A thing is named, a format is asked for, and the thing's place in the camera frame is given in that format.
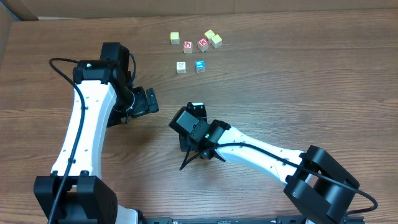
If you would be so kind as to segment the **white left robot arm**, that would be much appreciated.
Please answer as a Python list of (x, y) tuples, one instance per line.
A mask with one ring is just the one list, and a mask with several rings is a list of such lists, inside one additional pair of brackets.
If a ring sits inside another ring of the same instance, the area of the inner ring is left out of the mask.
[(101, 179), (107, 128), (159, 110), (153, 89), (135, 87), (134, 56), (105, 42), (98, 60), (75, 61), (73, 109), (50, 175), (38, 176), (34, 195), (49, 223), (145, 223), (141, 211), (123, 207)]

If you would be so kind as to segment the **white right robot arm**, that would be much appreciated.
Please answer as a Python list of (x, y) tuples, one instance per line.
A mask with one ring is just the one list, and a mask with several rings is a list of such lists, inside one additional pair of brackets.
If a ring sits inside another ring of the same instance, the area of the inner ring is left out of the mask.
[(251, 138), (221, 120), (207, 122), (203, 103), (189, 102), (169, 126), (183, 152), (248, 166), (279, 181), (284, 193), (312, 223), (342, 223), (359, 182), (324, 149), (284, 149)]

